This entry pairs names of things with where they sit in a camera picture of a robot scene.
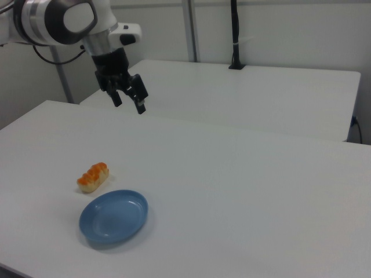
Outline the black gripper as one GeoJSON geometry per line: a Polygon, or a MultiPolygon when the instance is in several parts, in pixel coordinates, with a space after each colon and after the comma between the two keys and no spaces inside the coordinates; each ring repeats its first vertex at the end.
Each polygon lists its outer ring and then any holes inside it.
{"type": "Polygon", "coordinates": [[[108,54],[92,56],[92,59],[96,66],[98,84],[101,90],[111,97],[114,106],[119,107],[122,104],[117,89],[127,89],[138,114],[143,114],[146,111],[144,103],[148,92],[139,74],[130,76],[128,73],[129,62],[124,49],[119,48],[108,54]]]}

